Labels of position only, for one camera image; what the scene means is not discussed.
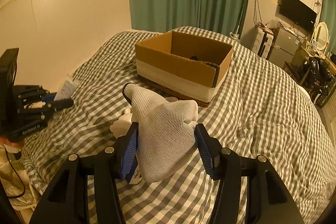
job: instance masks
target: open cardboard box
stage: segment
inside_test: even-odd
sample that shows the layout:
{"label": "open cardboard box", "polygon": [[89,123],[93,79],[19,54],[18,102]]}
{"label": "open cardboard box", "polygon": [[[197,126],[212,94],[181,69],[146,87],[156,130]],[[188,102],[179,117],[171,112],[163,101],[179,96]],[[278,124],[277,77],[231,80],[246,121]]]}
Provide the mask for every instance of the open cardboard box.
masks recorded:
{"label": "open cardboard box", "polygon": [[210,38],[168,32],[135,46],[138,75],[209,103],[224,81],[233,48]]}

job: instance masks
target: flat screen tv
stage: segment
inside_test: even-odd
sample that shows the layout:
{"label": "flat screen tv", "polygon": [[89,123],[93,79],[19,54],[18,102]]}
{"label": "flat screen tv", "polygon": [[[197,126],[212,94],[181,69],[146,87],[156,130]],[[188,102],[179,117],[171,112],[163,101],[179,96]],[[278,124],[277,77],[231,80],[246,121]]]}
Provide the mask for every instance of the flat screen tv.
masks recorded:
{"label": "flat screen tv", "polygon": [[282,0],[279,13],[304,28],[307,32],[313,32],[317,14],[302,1]]}

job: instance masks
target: gray cloth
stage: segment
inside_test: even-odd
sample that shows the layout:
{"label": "gray cloth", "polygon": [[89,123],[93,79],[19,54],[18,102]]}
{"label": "gray cloth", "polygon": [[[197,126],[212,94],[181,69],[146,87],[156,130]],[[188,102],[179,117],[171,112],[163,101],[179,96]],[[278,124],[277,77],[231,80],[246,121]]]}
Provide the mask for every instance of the gray cloth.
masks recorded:
{"label": "gray cloth", "polygon": [[[280,68],[221,34],[192,27],[188,32],[232,44],[227,77],[208,108],[199,107],[199,123],[222,146],[241,156],[266,155],[293,196],[305,223],[318,218],[336,182],[335,150],[312,102]],[[22,160],[40,193],[70,153],[94,155],[113,144],[109,126],[128,105],[121,90],[137,78],[137,41],[155,34],[122,32],[106,42],[76,70],[81,82],[75,105],[51,130],[26,138]],[[152,89],[163,95],[167,94]],[[244,222],[247,180],[242,179],[238,223]],[[89,181],[91,222],[96,221],[93,180]],[[206,175],[198,150],[173,176],[158,183],[117,184],[127,223],[205,223],[218,182]]]}

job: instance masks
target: silver bolt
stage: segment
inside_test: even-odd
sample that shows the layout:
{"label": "silver bolt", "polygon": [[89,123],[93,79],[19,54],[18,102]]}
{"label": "silver bolt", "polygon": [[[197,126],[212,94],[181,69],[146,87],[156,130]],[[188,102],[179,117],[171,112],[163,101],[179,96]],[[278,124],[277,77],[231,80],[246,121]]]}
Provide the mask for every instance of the silver bolt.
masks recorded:
{"label": "silver bolt", "polygon": [[113,147],[107,147],[107,148],[105,148],[105,153],[111,154],[113,152],[114,152],[114,148]]}
{"label": "silver bolt", "polygon": [[71,161],[77,160],[77,155],[76,154],[71,154],[69,156],[69,160],[71,160]]}
{"label": "silver bolt", "polygon": [[231,150],[230,150],[229,148],[227,148],[227,147],[224,147],[224,148],[222,149],[222,153],[223,153],[224,155],[229,155],[229,154],[231,153]]}
{"label": "silver bolt", "polygon": [[264,156],[264,155],[260,155],[258,157],[258,160],[261,161],[261,162],[266,162],[267,161],[267,158]]}

